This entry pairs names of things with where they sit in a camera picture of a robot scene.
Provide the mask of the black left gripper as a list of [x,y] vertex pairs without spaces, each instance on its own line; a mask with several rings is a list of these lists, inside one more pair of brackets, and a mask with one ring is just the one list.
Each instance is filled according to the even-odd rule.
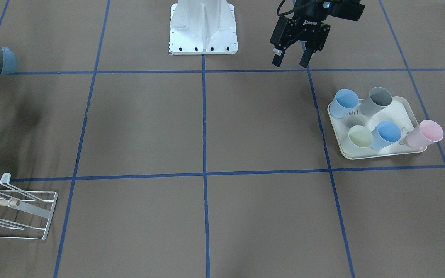
[[277,7],[278,22],[270,43],[274,46],[272,63],[280,67],[285,51],[294,43],[302,41],[306,49],[299,65],[308,68],[311,58],[323,49],[330,26],[324,21],[328,16],[358,21],[365,5],[359,0],[295,0],[293,8],[281,11],[284,0]]

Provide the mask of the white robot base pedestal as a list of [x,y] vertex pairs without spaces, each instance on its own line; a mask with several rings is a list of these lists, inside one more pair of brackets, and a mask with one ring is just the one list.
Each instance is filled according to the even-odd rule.
[[179,0],[171,6],[170,55],[238,52],[234,5],[226,0]]

